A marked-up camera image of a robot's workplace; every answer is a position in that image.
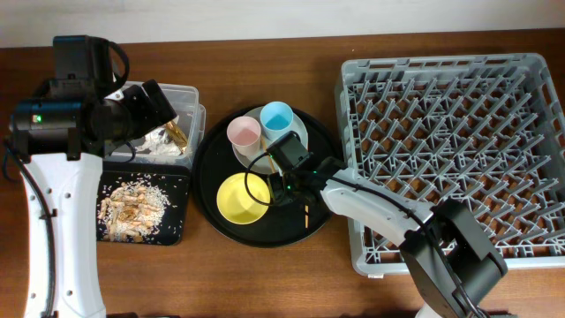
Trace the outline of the white paper napkin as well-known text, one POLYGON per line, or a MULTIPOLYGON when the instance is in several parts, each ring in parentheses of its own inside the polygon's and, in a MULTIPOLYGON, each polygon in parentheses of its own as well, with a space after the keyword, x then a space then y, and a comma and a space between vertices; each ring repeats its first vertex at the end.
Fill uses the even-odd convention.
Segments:
POLYGON ((181 148, 173 141, 165 128, 159 127, 146 134, 143 143, 136 146, 138 152, 146 152, 149 155, 181 155, 181 148))

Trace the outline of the gold foil wrapper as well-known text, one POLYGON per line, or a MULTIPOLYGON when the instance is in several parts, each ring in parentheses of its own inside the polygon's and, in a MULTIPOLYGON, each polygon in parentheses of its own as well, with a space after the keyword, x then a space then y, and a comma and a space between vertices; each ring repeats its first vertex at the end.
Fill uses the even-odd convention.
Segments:
POLYGON ((180 129, 180 127, 175 123, 174 120, 169 121, 165 125, 165 129, 168 135, 171 137, 175 145, 179 148, 183 154, 188 145, 188 139, 185 133, 180 129))

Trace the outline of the yellow bowl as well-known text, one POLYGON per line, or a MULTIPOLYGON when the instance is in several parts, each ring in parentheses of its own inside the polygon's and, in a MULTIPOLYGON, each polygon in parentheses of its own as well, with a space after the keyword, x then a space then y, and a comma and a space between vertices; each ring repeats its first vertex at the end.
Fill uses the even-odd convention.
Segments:
POLYGON ((222 182, 216 195, 220 214, 229 222, 240 225, 254 223, 267 212, 268 206, 254 201, 246 187, 259 201, 269 203, 270 192, 267 183, 257 175, 240 172, 222 182))

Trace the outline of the blue plastic cup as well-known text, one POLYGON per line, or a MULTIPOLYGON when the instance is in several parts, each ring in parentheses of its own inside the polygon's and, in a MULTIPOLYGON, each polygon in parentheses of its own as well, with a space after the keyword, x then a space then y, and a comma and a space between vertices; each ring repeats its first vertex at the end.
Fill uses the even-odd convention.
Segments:
POLYGON ((270 102, 260 112, 260 124, 266 137, 277 140, 290 131, 294 113, 285 102, 270 102))

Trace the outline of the food scraps and rice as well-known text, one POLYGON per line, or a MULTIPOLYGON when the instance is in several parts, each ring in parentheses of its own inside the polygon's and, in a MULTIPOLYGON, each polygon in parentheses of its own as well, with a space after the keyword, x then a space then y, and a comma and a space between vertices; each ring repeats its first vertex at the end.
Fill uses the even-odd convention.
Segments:
POLYGON ((182 202, 146 180, 105 185, 96 207, 100 241, 170 245, 180 238, 182 202))

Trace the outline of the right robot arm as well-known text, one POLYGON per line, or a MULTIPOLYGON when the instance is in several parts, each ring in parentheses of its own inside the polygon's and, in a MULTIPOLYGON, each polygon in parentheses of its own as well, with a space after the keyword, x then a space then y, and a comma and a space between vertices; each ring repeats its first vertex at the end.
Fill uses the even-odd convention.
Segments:
POLYGON ((420 202, 362 178, 334 157, 319 159, 295 132, 266 152, 282 178, 273 201, 291 199, 363 223, 396 246, 424 300, 420 317, 485 317, 480 301, 508 267, 465 204, 420 202))

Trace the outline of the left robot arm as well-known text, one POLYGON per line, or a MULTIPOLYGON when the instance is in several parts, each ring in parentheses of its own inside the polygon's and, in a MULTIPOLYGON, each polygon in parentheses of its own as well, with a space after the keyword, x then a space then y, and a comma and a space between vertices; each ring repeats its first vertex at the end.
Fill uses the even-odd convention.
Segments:
POLYGON ((128 86, 114 42, 53 40, 56 74, 21 101, 7 154, 19 168, 29 219, 28 317, 103 317, 96 258, 96 197, 104 157, 173 120, 154 80, 128 86))

